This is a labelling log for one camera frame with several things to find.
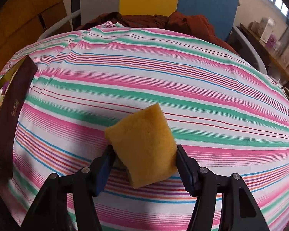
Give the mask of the orange sponge block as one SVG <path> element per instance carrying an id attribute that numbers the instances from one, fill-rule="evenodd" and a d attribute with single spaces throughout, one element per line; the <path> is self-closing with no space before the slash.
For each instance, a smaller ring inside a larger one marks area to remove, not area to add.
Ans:
<path id="1" fill-rule="evenodd" d="M 105 139 L 140 188 L 177 172 L 177 144 L 160 105 L 154 104 L 106 128 Z"/>

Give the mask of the striped pink green tablecloth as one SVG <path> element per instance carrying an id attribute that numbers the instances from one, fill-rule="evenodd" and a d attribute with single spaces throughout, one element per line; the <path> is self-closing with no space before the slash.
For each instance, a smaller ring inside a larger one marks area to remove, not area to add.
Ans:
<path id="1" fill-rule="evenodd" d="M 0 196 L 20 225 L 50 173 L 75 173 L 104 130 L 159 104 L 178 144 L 216 174 L 241 174 L 270 230 L 289 223 L 289 101 L 236 54 L 162 29 L 104 23 L 28 45 L 37 66 L 17 122 L 13 178 Z"/>

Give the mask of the wooden desk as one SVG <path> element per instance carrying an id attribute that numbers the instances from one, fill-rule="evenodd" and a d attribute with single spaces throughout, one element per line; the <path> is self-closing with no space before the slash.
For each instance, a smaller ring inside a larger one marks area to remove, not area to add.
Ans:
<path id="1" fill-rule="evenodd" d="M 247 28 L 247 26 L 240 24 L 238 29 L 245 35 L 251 45 L 255 48 L 265 66 L 273 64 L 281 72 L 287 82 L 289 82 L 289 66 L 286 66 L 286 63 L 280 56 L 278 56 L 277 52 L 261 41 L 251 29 Z"/>

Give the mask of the dark red jacket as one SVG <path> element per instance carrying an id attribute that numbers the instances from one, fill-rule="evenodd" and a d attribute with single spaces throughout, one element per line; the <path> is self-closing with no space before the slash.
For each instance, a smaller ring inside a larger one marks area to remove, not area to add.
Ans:
<path id="1" fill-rule="evenodd" d="M 169 17 L 162 15 L 122 15 L 111 12 L 99 15 L 97 18 L 79 26 L 78 30 L 99 26 L 107 21 L 120 23 L 129 28 L 158 28 L 170 30 L 213 43 L 236 54 L 237 52 L 215 34 L 214 26 L 204 15 L 187 16 L 173 12 Z"/>

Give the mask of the purple box on desk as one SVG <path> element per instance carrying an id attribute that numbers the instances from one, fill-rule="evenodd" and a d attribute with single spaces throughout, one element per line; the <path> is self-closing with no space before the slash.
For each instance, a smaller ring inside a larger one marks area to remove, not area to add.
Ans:
<path id="1" fill-rule="evenodd" d="M 266 46 L 268 48 L 271 48 L 271 49 L 277 49 L 278 48 L 278 44 L 279 44 L 279 42 L 278 42 L 276 36 L 274 34 L 271 34 L 270 37 L 268 38 Z"/>

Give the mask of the white milk carton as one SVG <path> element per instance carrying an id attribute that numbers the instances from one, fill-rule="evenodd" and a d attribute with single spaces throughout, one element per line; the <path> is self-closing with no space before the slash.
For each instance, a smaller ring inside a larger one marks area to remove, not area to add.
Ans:
<path id="1" fill-rule="evenodd" d="M 271 36 L 271 34 L 273 32 L 274 26 L 275 26 L 274 19 L 272 19 L 270 17 L 263 17 L 261 19 L 258 30 L 259 30 L 259 34 L 260 34 L 260 39 L 264 43 L 267 43 L 269 37 Z"/>

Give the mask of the grey yellow blue chair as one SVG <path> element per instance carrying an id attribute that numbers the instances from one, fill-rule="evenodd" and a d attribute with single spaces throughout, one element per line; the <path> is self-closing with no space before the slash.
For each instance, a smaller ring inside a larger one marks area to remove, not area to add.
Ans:
<path id="1" fill-rule="evenodd" d="M 238 39 L 244 49 L 244 59 L 263 74 L 265 64 L 244 34 L 234 26 L 239 0 L 64 0 L 70 3 L 68 15 L 48 28 L 39 39 L 45 39 L 71 21 L 72 28 L 89 22 L 102 13 L 120 12 L 124 15 L 169 16 L 178 11 L 184 15 L 204 15 L 214 26 L 217 37 Z"/>

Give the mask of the wooden wardrobe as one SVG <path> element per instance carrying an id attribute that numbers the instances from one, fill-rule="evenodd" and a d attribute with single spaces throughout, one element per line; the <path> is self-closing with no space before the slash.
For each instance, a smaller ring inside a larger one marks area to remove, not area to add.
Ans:
<path id="1" fill-rule="evenodd" d="M 71 0 L 7 0 L 0 9 L 0 72 L 20 49 L 70 13 Z"/>

